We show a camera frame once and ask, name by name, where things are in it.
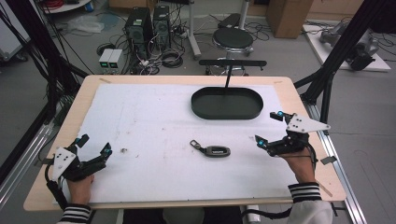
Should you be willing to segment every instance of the wooden tabletop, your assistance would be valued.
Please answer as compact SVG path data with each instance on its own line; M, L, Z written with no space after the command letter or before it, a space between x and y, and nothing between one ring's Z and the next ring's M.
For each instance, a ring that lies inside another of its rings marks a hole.
M50 159L57 146L68 146L78 136L79 128L87 114L95 92L101 84L199 84L223 86L226 77L207 76L89 76L82 83L81 89L64 120L58 136L49 151ZM308 117L300 96L288 77L232 77L230 85L271 85L275 88L283 111L297 113ZM310 144L317 152L318 159L327 157L323 145L315 133L310 134ZM43 166L33 184L24 203L27 211L59 210L53 203L53 197L46 187ZM341 182L331 164L317 164L316 178L320 185L323 200L331 202L343 201L346 197ZM237 200L210 200L190 202L155 202L155 203L96 203L94 209L105 208L138 208L138 207L180 207L180 206L209 206L209 205L236 205L258 203L290 203L289 200L276 199L237 199Z

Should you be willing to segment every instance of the car key fob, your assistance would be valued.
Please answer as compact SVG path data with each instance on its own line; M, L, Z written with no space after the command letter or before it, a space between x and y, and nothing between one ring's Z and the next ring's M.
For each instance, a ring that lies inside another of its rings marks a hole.
M195 147L204 153L207 157L220 158L230 156L231 150L228 147L211 146L211 147L201 147L201 145L195 141L190 141L190 145Z

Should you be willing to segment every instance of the black oval tray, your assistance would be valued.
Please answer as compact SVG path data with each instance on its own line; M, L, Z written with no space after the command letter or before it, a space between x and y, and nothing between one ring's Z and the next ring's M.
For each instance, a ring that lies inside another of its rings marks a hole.
M262 107L262 97L247 88L205 87L191 97L192 111L202 119L254 119Z

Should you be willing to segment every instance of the human hand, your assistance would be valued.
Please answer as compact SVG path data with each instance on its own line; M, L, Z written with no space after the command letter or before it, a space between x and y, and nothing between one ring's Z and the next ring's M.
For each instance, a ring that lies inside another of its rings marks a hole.
M300 184L316 182L311 153L307 147L302 151L281 154L279 157L283 158L288 163Z
M91 198L91 184L94 180L94 175L85 177L85 179L73 182L67 180L71 195L71 203L78 203L87 205Z

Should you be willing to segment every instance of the black-and-white striped cuff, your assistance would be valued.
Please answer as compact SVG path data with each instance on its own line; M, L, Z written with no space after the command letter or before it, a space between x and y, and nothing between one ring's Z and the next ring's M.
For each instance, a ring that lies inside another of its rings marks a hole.
M87 223L91 215L91 208L87 205L70 203L64 210L60 223Z
M319 184L315 182L289 185L289 190L294 203L321 200Z

